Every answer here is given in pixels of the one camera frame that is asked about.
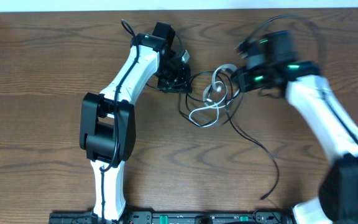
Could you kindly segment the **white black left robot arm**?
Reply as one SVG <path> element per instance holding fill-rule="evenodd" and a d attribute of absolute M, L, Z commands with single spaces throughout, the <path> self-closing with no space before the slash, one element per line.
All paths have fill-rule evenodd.
<path fill-rule="evenodd" d="M 117 223 L 126 208 L 124 166 L 136 139 L 135 104 L 152 76 L 163 93 L 189 93 L 191 69 L 185 49 L 172 49 L 177 34 L 170 24 L 156 23 L 151 34 L 132 36 L 130 54 L 114 80 L 98 94 L 87 93 L 81 106 L 80 147 L 94 172 L 96 203 L 92 223 Z"/>

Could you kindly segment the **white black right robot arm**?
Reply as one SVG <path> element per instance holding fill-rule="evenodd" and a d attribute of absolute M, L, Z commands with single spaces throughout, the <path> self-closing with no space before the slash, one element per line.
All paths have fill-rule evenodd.
<path fill-rule="evenodd" d="M 246 65 L 234 79 L 241 92 L 278 88 L 309 125 L 331 163 L 318 196 L 293 206 L 293 223 L 358 223 L 358 126 L 312 61 L 301 61 L 289 31 L 246 38 Z"/>

